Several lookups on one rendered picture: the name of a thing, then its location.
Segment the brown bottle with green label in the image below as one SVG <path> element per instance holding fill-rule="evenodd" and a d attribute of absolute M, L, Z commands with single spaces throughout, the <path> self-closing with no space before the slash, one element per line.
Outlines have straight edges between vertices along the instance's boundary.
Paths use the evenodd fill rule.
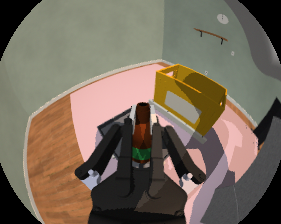
<path fill-rule="evenodd" d="M 146 102 L 137 103 L 136 122 L 132 145 L 134 162 L 150 162 L 151 138 L 150 104 Z"/>

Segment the yellow open crate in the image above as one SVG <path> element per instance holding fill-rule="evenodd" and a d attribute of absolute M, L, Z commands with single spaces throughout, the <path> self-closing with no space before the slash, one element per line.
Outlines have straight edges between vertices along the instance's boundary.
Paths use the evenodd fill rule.
<path fill-rule="evenodd" d="M 171 77 L 166 75 L 170 72 Z M 173 65 L 156 71 L 155 77 L 153 101 L 202 136 L 225 110 L 227 89 L 190 68 Z"/>

